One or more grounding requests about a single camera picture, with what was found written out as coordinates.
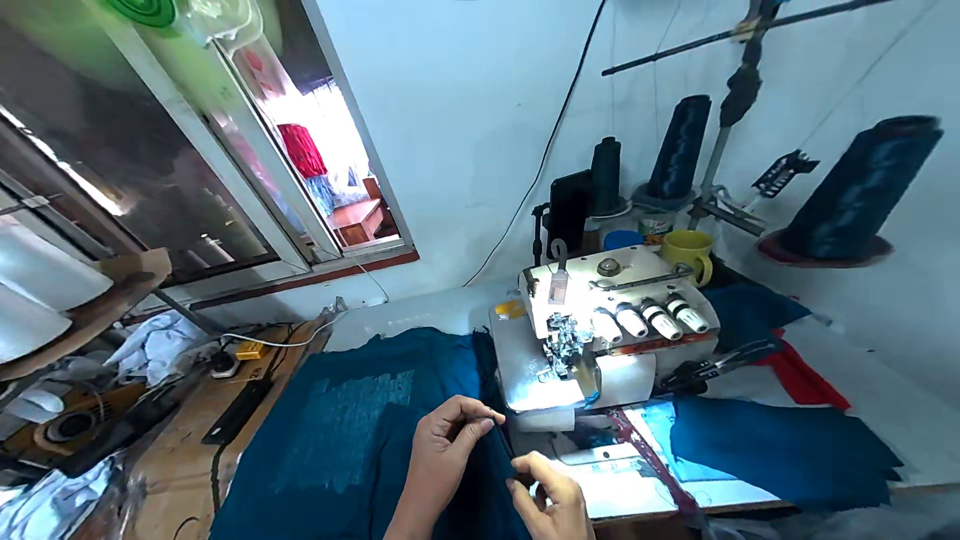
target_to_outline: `blue lid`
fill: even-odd
[[[643,234],[637,231],[610,231],[603,238],[603,251],[638,246],[643,243]]]

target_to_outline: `yellow mug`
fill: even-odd
[[[710,262],[710,250],[713,248],[713,236],[699,231],[674,231],[663,237],[660,246],[660,258],[673,267],[678,262],[693,267],[689,279],[698,287],[706,285],[713,277],[713,263]]]

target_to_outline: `yellow plug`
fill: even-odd
[[[267,346],[256,341],[244,341],[233,355],[238,360],[259,360],[266,354]]]

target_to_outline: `window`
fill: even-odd
[[[0,189],[59,195],[46,225],[90,258],[167,248],[178,300],[411,251],[300,0],[249,1],[232,32],[0,7]]]

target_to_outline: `white tension knob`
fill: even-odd
[[[663,337],[676,341],[684,336],[677,321],[654,299],[648,297],[640,300],[640,314]]]
[[[616,307],[616,322],[620,323],[623,330],[635,337],[643,337],[650,331],[646,323],[643,322],[643,317],[634,311],[633,306],[626,302]]]
[[[684,324],[697,333],[704,333],[709,329],[707,319],[705,319],[699,311],[690,307],[690,304],[688,304],[679,293],[672,292],[670,296],[666,297],[666,309],[672,313],[677,320],[683,321]]]
[[[611,343],[619,343],[623,339],[623,333],[620,332],[620,327],[616,325],[616,321],[613,320],[609,311],[605,309],[595,310],[592,320],[595,335],[599,335]]]

